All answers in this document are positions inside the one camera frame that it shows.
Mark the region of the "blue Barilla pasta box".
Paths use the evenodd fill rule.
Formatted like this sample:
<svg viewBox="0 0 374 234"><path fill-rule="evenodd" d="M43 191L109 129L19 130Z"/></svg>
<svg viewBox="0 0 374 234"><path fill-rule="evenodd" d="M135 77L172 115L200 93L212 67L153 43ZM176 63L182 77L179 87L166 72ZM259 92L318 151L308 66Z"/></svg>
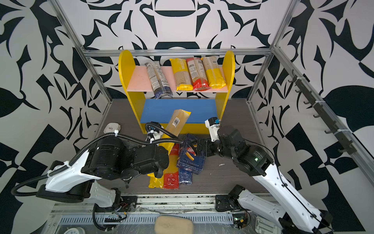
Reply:
<svg viewBox="0 0 374 234"><path fill-rule="evenodd" d="M198 137L186 134L183 143L179 147L177 168L199 175L205 163L206 156L198 153Z"/></svg>

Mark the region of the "yellow pasta bag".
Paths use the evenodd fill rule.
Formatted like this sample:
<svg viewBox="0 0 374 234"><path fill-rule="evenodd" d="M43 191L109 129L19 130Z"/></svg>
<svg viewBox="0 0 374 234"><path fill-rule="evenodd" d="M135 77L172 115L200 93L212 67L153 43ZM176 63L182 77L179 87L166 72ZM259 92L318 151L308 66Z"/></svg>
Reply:
<svg viewBox="0 0 374 234"><path fill-rule="evenodd" d="M172 118L170 119L167 127L166 127L166 130L172 134L174 134L175 136L178 136L184 125L187 123L187 120L189 119L191 115L191 112L188 112L188 111L185 111L185 110L182 110L182 109L179 109L179 110L175 110L173 112L173 115L172 115ZM163 134L163 136L161 137L161 139L169 139L169 138L172 138L171 136L167 136L166 134ZM160 143L159 146L162 146L164 147L167 151L168 151L168 155L170 154L173 146L174 146L175 143L170 143L170 142L167 142L167 143Z"/></svg>
<svg viewBox="0 0 374 234"><path fill-rule="evenodd" d="M149 188L151 189L154 189L154 188L163 189L164 188L164 176L162 176L161 178L156 178L154 173L147 174L147 176L150 178L150 182L148 185Z"/></svg>

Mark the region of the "blue Barilla spaghetti bag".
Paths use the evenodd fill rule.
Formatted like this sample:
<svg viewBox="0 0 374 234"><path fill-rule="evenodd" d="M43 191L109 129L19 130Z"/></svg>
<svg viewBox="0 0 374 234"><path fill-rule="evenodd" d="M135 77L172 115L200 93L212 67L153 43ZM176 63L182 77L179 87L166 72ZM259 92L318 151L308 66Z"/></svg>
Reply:
<svg viewBox="0 0 374 234"><path fill-rule="evenodd" d="M179 184L186 184L186 185L192 184L192 172L186 171L180 168L178 173L179 173L178 174Z"/></svg>

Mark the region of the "red end spaghetti bag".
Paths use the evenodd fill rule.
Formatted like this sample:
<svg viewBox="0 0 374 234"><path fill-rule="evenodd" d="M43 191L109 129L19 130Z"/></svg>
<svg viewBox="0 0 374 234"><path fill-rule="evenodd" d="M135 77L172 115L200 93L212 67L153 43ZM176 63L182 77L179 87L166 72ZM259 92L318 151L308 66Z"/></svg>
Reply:
<svg viewBox="0 0 374 234"><path fill-rule="evenodd" d="M202 60L193 57L186 59L186 62L192 79L193 89L195 91L206 91L210 89Z"/></svg>

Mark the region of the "yellow noodle bag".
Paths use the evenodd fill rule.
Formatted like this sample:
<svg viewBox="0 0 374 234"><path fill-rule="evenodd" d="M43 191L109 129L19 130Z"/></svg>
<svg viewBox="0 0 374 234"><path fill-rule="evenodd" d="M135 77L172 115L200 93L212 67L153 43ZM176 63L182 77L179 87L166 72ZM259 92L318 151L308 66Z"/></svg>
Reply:
<svg viewBox="0 0 374 234"><path fill-rule="evenodd" d="M169 61L176 82L176 91L192 91L193 85L186 60L171 58Z"/></svg>

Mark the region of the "clear navy spaghetti bag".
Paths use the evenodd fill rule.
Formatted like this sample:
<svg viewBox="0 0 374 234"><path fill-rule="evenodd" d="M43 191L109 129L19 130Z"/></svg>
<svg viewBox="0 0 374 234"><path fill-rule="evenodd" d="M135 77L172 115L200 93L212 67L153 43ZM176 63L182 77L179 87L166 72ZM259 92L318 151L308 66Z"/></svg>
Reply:
<svg viewBox="0 0 374 234"><path fill-rule="evenodd" d="M161 68L160 63L158 61L151 61L145 63L145 65L147 68L147 74L149 76L155 98L172 98L172 90Z"/></svg>

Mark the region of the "yellow end spaghetti bag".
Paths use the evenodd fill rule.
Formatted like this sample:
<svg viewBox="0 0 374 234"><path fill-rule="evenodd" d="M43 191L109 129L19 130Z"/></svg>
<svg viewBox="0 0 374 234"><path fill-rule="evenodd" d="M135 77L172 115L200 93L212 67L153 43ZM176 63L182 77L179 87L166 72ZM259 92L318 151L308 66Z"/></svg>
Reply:
<svg viewBox="0 0 374 234"><path fill-rule="evenodd" d="M202 57L202 63L206 72L208 84L211 88L222 89L227 85L216 56Z"/></svg>

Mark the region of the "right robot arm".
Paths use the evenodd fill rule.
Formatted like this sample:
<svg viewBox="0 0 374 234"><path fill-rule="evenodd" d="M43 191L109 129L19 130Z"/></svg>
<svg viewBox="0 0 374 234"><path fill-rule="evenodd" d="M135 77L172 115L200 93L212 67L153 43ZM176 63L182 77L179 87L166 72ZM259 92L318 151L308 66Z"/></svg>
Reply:
<svg viewBox="0 0 374 234"><path fill-rule="evenodd" d="M210 137L198 143L208 157L220 156L266 188L277 203L268 202L236 185L229 193L244 210L253 211L280 228L283 234L320 234L332 229L332 215L309 203L282 175L273 157L259 144L248 144L232 126L208 125Z"/></svg>

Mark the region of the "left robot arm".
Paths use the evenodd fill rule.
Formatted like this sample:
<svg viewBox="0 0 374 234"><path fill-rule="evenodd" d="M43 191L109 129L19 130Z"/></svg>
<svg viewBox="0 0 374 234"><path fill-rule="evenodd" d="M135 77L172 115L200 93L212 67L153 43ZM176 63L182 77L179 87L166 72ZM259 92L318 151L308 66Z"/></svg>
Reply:
<svg viewBox="0 0 374 234"><path fill-rule="evenodd" d="M177 138L139 140L117 131L103 134L84 146L70 161L58 164L45 175L16 185L15 197L36 196L64 203L93 199L109 208L120 197L117 189L108 190L97 181L120 179L128 186L139 175L154 174L161 178L168 167L168 150L163 143L176 143Z"/></svg>

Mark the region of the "yellow shelf unit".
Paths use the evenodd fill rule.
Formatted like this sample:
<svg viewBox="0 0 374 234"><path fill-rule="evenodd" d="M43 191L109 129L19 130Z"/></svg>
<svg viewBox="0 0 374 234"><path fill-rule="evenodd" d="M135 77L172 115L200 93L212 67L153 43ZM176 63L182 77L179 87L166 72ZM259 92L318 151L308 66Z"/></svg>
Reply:
<svg viewBox="0 0 374 234"><path fill-rule="evenodd" d="M227 51L223 64L218 70L223 75L226 87L212 89L214 99L147 99L145 92L150 90L151 81L145 66L137 66L130 51L120 53L118 61L119 78L132 111L143 133L148 122L157 122L163 127L176 126L181 134L208 134L205 121L216 117L223 118L235 77L235 56Z"/></svg>

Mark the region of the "beige sponge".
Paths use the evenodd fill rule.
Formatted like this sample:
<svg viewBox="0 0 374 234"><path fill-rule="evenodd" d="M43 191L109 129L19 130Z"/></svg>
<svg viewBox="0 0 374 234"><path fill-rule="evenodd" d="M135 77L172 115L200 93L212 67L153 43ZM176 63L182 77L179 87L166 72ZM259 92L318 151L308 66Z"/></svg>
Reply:
<svg viewBox="0 0 374 234"><path fill-rule="evenodd" d="M161 215L155 221L154 231L156 234L193 234L194 224L186 218Z"/></svg>

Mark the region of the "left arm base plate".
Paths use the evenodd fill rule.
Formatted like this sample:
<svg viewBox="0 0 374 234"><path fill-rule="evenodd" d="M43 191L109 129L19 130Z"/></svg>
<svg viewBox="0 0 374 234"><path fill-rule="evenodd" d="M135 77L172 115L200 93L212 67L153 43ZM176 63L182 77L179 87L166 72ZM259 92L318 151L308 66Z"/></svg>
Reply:
<svg viewBox="0 0 374 234"><path fill-rule="evenodd" d="M119 203L115 205L117 212L130 212L137 207L137 196L122 196Z"/></svg>

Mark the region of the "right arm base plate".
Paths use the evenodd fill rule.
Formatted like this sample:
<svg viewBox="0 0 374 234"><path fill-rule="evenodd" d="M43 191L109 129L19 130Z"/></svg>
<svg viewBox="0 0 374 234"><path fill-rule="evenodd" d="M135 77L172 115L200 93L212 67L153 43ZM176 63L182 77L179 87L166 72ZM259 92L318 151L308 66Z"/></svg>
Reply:
<svg viewBox="0 0 374 234"><path fill-rule="evenodd" d="M233 211L237 209L236 200L230 195L215 196L215 210L217 212Z"/></svg>

